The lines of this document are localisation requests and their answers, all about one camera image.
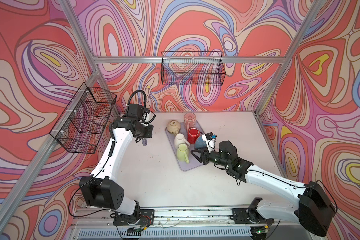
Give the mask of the blue floral mug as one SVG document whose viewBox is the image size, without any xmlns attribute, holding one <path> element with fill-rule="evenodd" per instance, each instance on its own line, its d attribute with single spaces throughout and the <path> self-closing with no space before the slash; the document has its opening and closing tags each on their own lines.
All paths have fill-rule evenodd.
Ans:
<svg viewBox="0 0 360 240">
<path fill-rule="evenodd" d="M 195 149 L 195 150 L 207 149 L 207 144 L 206 144 L 206 142 L 203 140 L 203 136 L 199 136 L 199 137 L 197 138 L 197 140 L 195 141 L 195 144 L 194 144 L 194 149 Z"/>
</svg>

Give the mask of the lavender mug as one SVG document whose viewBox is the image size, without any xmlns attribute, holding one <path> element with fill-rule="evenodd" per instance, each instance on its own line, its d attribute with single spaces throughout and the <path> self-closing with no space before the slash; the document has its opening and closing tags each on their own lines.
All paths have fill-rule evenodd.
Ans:
<svg viewBox="0 0 360 240">
<path fill-rule="evenodd" d="M 142 144 L 143 144 L 143 146 L 147 146 L 148 145 L 148 139 L 146 139 L 146 138 L 142 139 Z"/>
</svg>

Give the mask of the light green mug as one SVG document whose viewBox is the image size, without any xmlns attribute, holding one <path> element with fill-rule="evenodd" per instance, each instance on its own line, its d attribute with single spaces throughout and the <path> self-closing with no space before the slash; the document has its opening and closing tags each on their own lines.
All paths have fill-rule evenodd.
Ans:
<svg viewBox="0 0 360 240">
<path fill-rule="evenodd" d="M 189 160 L 189 148 L 185 144 L 181 144 L 177 149 L 177 159 L 180 162 L 188 164 Z"/>
</svg>

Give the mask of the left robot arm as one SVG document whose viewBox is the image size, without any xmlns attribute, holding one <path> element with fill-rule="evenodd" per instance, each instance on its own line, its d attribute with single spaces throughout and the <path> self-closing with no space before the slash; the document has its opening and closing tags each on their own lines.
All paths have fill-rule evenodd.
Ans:
<svg viewBox="0 0 360 240">
<path fill-rule="evenodd" d="M 117 184 L 117 173 L 132 140 L 142 141 L 145 146 L 147 139 L 153 136 L 155 118 L 156 115 L 147 108 L 145 91 L 134 91 L 128 99 L 125 114 L 109 125 L 111 138 L 97 166 L 90 176 L 80 180 L 79 188 L 88 206 L 139 216 L 139 203 L 126 197 L 123 187 Z"/>
</svg>

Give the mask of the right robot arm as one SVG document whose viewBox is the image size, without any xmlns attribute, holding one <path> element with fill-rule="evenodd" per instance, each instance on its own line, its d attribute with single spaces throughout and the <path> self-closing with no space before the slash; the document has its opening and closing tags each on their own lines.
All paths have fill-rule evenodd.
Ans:
<svg viewBox="0 0 360 240">
<path fill-rule="evenodd" d="M 288 180 L 258 167 L 239 157 L 237 148 L 230 141 L 223 141 L 215 149 L 206 143 L 206 148 L 192 150 L 191 154 L 203 165 L 213 163 L 221 166 L 237 184 L 249 183 L 266 189 L 283 199 L 286 204 L 255 199 L 250 215 L 263 219 L 279 219 L 299 223 L 308 232 L 325 237 L 338 207 L 331 202 L 321 181 L 304 184 Z"/>
</svg>

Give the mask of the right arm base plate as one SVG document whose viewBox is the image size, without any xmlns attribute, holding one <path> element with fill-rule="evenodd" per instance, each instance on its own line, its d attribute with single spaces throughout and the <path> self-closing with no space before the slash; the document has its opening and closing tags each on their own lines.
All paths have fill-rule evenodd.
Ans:
<svg viewBox="0 0 360 240">
<path fill-rule="evenodd" d="M 272 225 L 274 219 L 265 219 L 257 211 L 248 210 L 247 208 L 233 208 L 230 219 L 235 224 L 263 224 Z"/>
</svg>

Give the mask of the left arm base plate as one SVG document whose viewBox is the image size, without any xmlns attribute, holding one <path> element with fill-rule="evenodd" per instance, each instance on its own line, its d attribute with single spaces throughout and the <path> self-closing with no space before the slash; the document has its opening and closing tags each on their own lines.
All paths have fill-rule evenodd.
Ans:
<svg viewBox="0 0 360 240">
<path fill-rule="evenodd" d="M 132 215 L 112 214 L 114 226 L 149 227 L 154 223 L 154 209 L 140 209 Z"/>
</svg>

